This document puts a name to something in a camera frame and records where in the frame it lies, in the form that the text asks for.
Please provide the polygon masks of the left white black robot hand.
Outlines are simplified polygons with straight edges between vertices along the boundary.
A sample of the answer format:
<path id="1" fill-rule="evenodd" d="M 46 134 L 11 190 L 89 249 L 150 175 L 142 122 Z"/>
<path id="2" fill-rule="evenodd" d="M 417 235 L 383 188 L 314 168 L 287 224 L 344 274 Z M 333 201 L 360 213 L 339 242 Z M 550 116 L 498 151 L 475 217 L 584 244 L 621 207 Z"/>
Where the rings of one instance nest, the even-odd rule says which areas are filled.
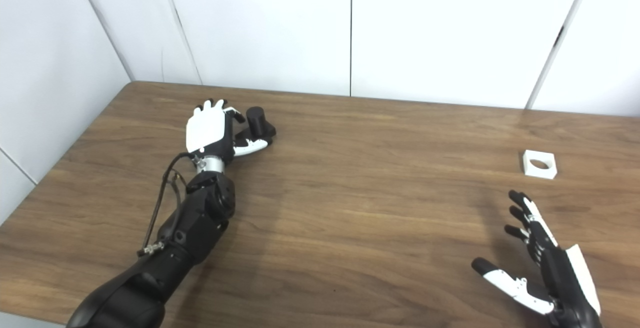
<path id="1" fill-rule="evenodd" d="M 227 166 L 236 157 L 254 154 L 274 142 L 275 127 L 262 107 L 246 114 L 226 106 L 226 100 L 206 100 L 196 106 L 186 124 L 186 151 L 199 160 Z"/>

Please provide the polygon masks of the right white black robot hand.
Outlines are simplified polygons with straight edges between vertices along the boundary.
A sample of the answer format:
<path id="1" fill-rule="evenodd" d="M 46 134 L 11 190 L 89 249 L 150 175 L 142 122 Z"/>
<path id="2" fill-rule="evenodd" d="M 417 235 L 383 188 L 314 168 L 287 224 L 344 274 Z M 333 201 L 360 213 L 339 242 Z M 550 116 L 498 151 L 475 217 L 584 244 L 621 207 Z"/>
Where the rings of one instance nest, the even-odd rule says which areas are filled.
<path id="1" fill-rule="evenodd" d="M 601 328 L 601 302 L 579 245 L 562 248 L 525 193 L 511 190 L 509 198 L 509 212 L 521 227 L 508 224 L 504 230 L 524 243 L 543 285 L 514 277 L 482 257 L 471 268 L 519 305 L 546 317 L 552 328 Z"/>

